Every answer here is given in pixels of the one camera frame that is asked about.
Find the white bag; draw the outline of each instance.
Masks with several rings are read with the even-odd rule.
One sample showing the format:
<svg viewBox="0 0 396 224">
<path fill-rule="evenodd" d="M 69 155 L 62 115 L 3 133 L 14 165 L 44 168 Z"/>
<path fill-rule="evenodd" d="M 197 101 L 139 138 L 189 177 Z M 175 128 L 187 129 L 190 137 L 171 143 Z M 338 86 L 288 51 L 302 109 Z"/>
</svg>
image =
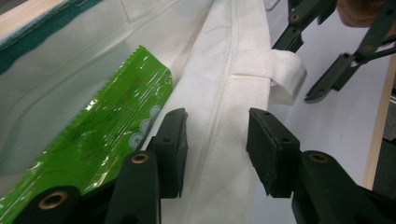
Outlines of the white bag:
<svg viewBox="0 0 396 224">
<path fill-rule="evenodd" d="M 291 102 L 305 75 L 293 53 L 271 50 L 260 0 L 104 0 L 75 18 L 0 76 L 0 176 L 28 168 L 138 45 L 177 83 L 150 135 L 166 112 L 189 113 L 185 187 L 163 200 L 163 223 L 247 223 L 248 110 L 267 107 L 271 80 Z"/>
</svg>

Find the green packaging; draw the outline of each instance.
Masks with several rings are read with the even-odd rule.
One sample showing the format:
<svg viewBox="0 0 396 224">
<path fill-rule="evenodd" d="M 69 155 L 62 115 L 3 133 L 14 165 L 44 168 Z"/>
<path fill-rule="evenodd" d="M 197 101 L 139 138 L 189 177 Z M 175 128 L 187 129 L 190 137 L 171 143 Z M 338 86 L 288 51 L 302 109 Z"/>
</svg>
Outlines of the green packaging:
<svg viewBox="0 0 396 224">
<path fill-rule="evenodd" d="M 171 91 L 169 69 L 137 49 L 0 201 L 0 223 L 11 223 L 46 189 L 75 186 L 84 194 L 114 179 Z"/>
</svg>

